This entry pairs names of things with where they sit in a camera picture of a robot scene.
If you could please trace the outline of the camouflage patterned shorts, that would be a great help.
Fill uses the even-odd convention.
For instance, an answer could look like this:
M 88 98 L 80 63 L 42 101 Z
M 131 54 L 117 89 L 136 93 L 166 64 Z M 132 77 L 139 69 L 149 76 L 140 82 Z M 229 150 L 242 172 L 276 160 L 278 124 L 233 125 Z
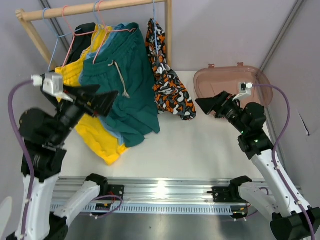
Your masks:
M 158 114 L 165 112 L 180 117 L 183 121 L 193 120 L 197 116 L 196 106 L 185 85 L 167 61 L 166 34 L 156 22 L 159 55 L 156 54 L 154 23 L 147 23 L 145 48 L 154 75 L 153 91 Z

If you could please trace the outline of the dark green shorts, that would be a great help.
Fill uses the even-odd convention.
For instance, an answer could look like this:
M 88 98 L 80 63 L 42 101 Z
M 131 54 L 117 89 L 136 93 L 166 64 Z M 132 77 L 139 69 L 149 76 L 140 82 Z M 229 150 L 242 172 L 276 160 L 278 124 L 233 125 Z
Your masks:
M 111 45 L 98 55 L 95 64 L 85 60 L 81 85 L 99 84 L 99 93 L 118 91 L 106 123 L 119 131 L 127 148 L 141 144 L 145 135 L 160 132 L 155 103 L 155 83 L 144 38 L 137 23 L 118 32 Z

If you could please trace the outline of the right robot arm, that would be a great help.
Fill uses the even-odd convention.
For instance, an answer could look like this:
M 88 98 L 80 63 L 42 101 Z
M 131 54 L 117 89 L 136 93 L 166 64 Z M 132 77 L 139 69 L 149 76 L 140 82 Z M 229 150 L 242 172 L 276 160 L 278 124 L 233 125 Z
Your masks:
M 315 238 L 320 226 L 320 209 L 312 207 L 300 194 L 281 165 L 275 146 L 263 130 L 265 108 L 256 102 L 241 107 L 239 100 L 226 91 L 214 97 L 198 98 L 196 103 L 216 119 L 225 119 L 240 135 L 242 152 L 259 170 L 272 196 L 261 191 L 247 176 L 230 181 L 228 196 L 234 202 L 245 200 L 270 223 L 277 240 Z

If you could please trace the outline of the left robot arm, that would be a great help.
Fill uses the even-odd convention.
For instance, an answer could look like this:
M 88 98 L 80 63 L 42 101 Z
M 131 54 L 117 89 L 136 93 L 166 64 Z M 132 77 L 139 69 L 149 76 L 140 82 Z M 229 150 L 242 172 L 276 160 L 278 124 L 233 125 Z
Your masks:
M 63 148 L 67 137 L 88 115 L 107 116 L 118 95 L 116 90 L 98 93 L 99 85 L 64 86 L 56 100 L 56 114 L 39 108 L 25 111 L 19 121 L 13 113 L 12 90 L 8 97 L 9 119 L 22 148 L 21 173 L 23 204 L 15 240 L 63 240 L 69 227 L 83 209 L 94 200 L 108 196 L 108 179 L 92 173 L 65 205 L 51 212 L 54 188 L 59 179 L 67 151 Z

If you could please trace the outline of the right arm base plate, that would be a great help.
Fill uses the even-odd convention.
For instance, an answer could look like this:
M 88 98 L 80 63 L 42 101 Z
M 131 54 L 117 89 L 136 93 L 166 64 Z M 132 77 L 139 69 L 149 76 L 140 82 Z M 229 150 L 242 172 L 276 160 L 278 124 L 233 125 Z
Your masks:
M 207 194 L 213 197 L 214 203 L 242 203 L 243 200 L 237 196 L 236 190 L 232 187 L 213 186 Z

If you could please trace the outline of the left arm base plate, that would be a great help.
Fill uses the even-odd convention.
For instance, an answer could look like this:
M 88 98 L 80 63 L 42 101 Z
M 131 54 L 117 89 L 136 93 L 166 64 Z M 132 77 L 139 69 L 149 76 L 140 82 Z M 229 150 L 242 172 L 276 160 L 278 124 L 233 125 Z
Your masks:
M 123 198 L 125 193 L 125 186 L 120 184 L 110 184 L 108 185 L 107 190 L 104 190 L 102 193 L 99 194 L 100 197 L 102 196 L 112 196 L 112 197 L 105 197 L 104 200 L 110 200 L 113 202 L 119 202 L 119 198 Z

